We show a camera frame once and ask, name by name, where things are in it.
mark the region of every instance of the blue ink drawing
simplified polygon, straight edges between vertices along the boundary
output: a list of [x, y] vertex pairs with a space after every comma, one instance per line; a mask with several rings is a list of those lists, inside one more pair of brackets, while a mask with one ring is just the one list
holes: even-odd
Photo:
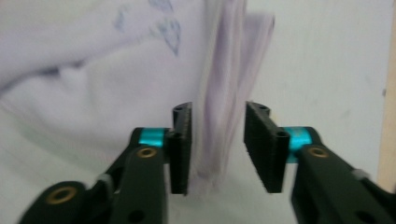
[[155, 7], [163, 12], [173, 12], [171, 0], [148, 0], [152, 7]]
[[180, 24], [177, 20], [165, 20], [158, 24], [158, 30], [169, 48], [178, 55], [178, 46], [180, 45]]

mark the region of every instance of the white fabric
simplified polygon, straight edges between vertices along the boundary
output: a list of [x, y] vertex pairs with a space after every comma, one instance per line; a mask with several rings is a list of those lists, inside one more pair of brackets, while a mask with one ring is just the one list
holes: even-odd
[[171, 108], [193, 102], [191, 189], [212, 189], [274, 25], [245, 4], [112, 0], [68, 24], [0, 34], [0, 104], [111, 163], [133, 128], [170, 127]]

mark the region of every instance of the wooden edge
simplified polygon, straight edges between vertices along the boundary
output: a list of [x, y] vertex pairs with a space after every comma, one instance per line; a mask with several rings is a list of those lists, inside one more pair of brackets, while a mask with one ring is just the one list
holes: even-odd
[[383, 189], [394, 192], [396, 186], [396, 7], [393, 9], [389, 73], [385, 94], [377, 183]]

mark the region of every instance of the teal spacer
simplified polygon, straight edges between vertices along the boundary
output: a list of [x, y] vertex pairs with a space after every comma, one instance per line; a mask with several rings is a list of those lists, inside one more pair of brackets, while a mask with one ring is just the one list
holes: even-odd
[[304, 145], [312, 144], [311, 134], [305, 127], [286, 127], [283, 129], [290, 135], [288, 163], [297, 163], [295, 154]]
[[163, 147], [164, 128], [144, 128], [140, 134], [139, 144]]

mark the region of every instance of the blue marking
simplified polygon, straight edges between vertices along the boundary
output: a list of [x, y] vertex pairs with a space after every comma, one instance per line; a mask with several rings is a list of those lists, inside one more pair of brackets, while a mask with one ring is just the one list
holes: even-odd
[[172, 3], [170, 0], [148, 0], [152, 7], [155, 7], [163, 12], [173, 12]]
[[165, 40], [168, 47], [178, 55], [178, 47], [180, 45], [180, 23], [177, 20], [165, 20], [157, 25], [161, 36]]
[[165, 129], [163, 128], [145, 128], [140, 134], [139, 144], [152, 147], [163, 147], [164, 135]]
[[113, 22], [114, 28], [120, 32], [124, 32], [125, 13], [129, 11], [129, 6], [121, 5], [118, 10], [117, 18]]
[[304, 145], [312, 144], [312, 138], [308, 130], [304, 127], [284, 128], [290, 135], [288, 163], [296, 163], [298, 160], [294, 156]]

